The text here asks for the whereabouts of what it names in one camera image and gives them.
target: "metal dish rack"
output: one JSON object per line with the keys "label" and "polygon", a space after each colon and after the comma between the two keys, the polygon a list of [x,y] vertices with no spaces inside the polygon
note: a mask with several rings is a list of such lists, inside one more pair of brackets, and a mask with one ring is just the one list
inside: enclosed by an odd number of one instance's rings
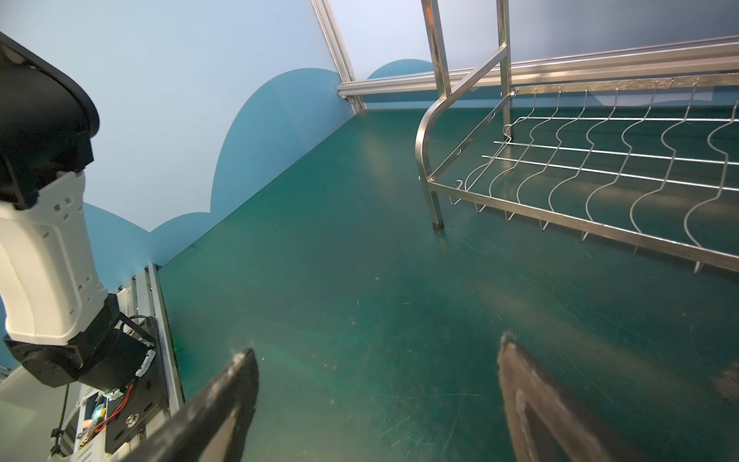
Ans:
{"label": "metal dish rack", "polygon": [[[497,0],[500,48],[451,88],[436,0],[422,0],[439,99],[423,116],[415,143],[432,224],[443,229],[437,193],[505,218],[538,219],[649,248],[703,265],[739,271],[739,119],[733,107],[694,104],[701,87],[739,85],[739,73],[640,78],[511,87],[508,1]],[[429,160],[432,128],[441,114],[496,65],[502,100],[438,166]],[[685,89],[675,111],[655,102],[661,93]],[[645,106],[619,106],[635,91]],[[511,105],[525,96],[526,116],[511,121]],[[537,98],[556,103],[537,108]],[[582,106],[560,106],[563,98]],[[602,104],[604,99],[612,104]],[[499,140],[482,160],[460,156],[500,115]],[[449,175],[452,174],[453,186]]]}

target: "screw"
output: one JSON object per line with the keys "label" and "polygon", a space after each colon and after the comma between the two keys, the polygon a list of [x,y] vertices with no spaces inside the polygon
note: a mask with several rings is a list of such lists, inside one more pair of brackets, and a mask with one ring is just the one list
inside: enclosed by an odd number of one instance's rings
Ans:
{"label": "screw", "polygon": [[128,428],[131,428],[134,425],[136,425],[136,422],[138,422],[138,414],[131,414],[126,419],[126,425],[128,426]]}

